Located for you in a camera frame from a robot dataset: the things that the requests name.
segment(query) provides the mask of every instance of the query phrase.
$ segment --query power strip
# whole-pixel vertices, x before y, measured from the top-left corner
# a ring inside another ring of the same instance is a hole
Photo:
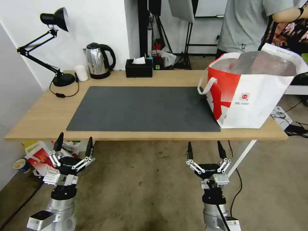
[[[293,122],[281,107],[275,107],[270,115],[283,130]]]

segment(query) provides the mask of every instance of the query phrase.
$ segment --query table leg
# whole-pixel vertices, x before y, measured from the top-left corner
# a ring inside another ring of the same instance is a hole
[[[227,175],[230,178],[230,176],[232,175],[232,173],[236,170],[236,168],[239,166],[239,164],[242,162],[242,160],[244,159],[244,157],[247,155],[247,153],[250,151],[250,149],[253,147],[253,145],[257,142],[257,140],[251,140],[249,141],[249,143],[247,144],[246,142],[243,143],[240,146],[240,149],[238,151],[239,153],[239,157],[237,159],[236,162],[234,162],[232,160],[232,167],[230,168],[230,170],[228,171]]]

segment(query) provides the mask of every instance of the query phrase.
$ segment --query lamp base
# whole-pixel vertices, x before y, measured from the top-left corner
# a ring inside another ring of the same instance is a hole
[[[75,82],[75,77],[72,74],[64,73],[60,76],[54,77],[52,82],[54,83],[56,87],[64,87],[64,86],[68,86],[72,84],[73,82]]]

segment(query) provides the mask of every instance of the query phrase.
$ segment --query person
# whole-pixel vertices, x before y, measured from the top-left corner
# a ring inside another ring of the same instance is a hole
[[[268,28],[274,22],[308,18],[308,7],[297,8],[296,0],[228,0],[216,59],[228,52],[258,51]]]

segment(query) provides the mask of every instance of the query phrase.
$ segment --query desk lamp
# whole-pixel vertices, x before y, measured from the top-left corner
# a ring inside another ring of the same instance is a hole
[[[72,84],[75,81],[75,77],[72,74],[64,74],[60,71],[60,68],[54,67],[52,65],[49,65],[47,63],[44,63],[40,61],[39,59],[33,57],[30,55],[30,52],[35,50],[36,48],[40,47],[41,45],[47,43],[48,41],[54,39],[57,37],[58,30],[54,28],[55,25],[60,27],[62,30],[68,32],[69,28],[69,21],[68,21],[68,15],[66,9],[60,8],[58,9],[54,14],[48,14],[48,13],[42,13],[40,15],[40,19],[42,23],[46,24],[50,30],[46,32],[45,34],[41,35],[40,37],[34,39],[33,41],[29,42],[28,44],[19,47],[17,49],[17,52],[32,61],[42,65],[43,67],[47,68],[48,70],[54,72],[56,75],[54,79],[52,80],[53,84],[57,87],[64,87],[67,85]],[[52,35],[51,38],[45,40],[44,42],[33,44],[34,42],[38,41],[39,39],[45,37],[46,35]]]

